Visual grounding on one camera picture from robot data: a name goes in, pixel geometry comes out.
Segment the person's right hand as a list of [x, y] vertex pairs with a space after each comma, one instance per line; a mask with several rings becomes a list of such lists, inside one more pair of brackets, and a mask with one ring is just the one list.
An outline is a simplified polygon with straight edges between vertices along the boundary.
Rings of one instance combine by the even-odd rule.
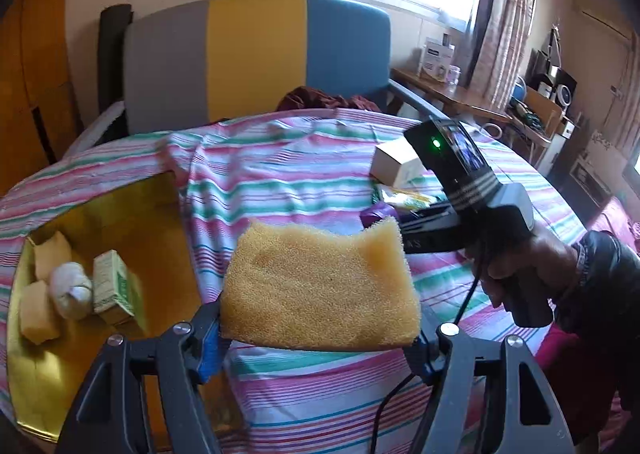
[[499, 308], [506, 300], [501, 281], [512, 275], [534, 272], [544, 286], [547, 298], [562, 298], [578, 281], [578, 252], [562, 242], [551, 230], [536, 222], [532, 235], [520, 244], [506, 249], [484, 268], [480, 285], [491, 306]]

